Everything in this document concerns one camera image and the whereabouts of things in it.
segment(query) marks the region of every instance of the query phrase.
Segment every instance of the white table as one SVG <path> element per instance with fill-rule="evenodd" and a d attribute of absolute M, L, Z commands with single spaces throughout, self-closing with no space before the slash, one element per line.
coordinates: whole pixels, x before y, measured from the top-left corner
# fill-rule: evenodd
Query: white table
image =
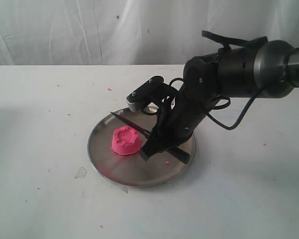
<path fill-rule="evenodd" d="M 171 183 L 126 189 L 93 169 L 96 123 L 150 76 L 182 69 L 1 66 L 0 239 L 299 238 L 299 89 L 257 99 L 234 131 L 205 119 Z M 214 115 L 232 124 L 246 100 Z"/>

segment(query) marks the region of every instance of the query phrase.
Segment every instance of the pink play dough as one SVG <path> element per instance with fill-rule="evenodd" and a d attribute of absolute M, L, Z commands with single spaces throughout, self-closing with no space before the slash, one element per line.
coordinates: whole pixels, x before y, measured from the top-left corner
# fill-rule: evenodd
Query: pink play dough
<path fill-rule="evenodd" d="M 120 155 L 137 153 L 142 146 L 137 131 L 129 126 L 114 130 L 112 139 L 112 150 Z"/>

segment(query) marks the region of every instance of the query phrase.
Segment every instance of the white curtain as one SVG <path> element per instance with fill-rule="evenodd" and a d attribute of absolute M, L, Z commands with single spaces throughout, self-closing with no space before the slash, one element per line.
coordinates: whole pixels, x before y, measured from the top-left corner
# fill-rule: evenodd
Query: white curtain
<path fill-rule="evenodd" d="M 202 30 L 299 47 L 299 0 L 0 0 L 0 64 L 184 64 Z"/>

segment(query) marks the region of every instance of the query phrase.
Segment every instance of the knife handle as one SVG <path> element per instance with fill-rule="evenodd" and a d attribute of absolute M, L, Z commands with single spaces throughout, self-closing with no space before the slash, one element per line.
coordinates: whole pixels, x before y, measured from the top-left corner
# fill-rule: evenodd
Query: knife handle
<path fill-rule="evenodd" d="M 169 148 L 167 152 L 173 155 L 175 158 L 177 158 L 179 161 L 181 161 L 184 164 L 188 164 L 190 160 L 189 153 L 185 152 L 184 150 L 178 147 Z"/>

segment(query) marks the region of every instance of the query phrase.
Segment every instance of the metal plate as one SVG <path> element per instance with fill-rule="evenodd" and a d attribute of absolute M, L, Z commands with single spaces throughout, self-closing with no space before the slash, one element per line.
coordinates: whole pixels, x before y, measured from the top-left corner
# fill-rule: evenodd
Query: metal plate
<path fill-rule="evenodd" d="M 149 107 L 149 112 L 156 108 Z M 156 123 L 156 116 L 132 113 L 129 108 L 116 111 L 117 114 L 131 120 L 139 126 L 151 130 Z M 111 141 L 115 129 L 125 124 L 112 114 L 102 119 L 93 129 L 88 153 L 94 168 L 108 180 L 128 187 L 151 187 L 169 182 L 182 174 L 192 162 L 196 143 L 194 137 L 180 146 L 190 154 L 190 162 L 183 164 L 167 152 L 158 153 L 145 162 L 139 154 L 121 156 L 111 150 Z M 146 139 L 139 133 L 143 143 Z"/>

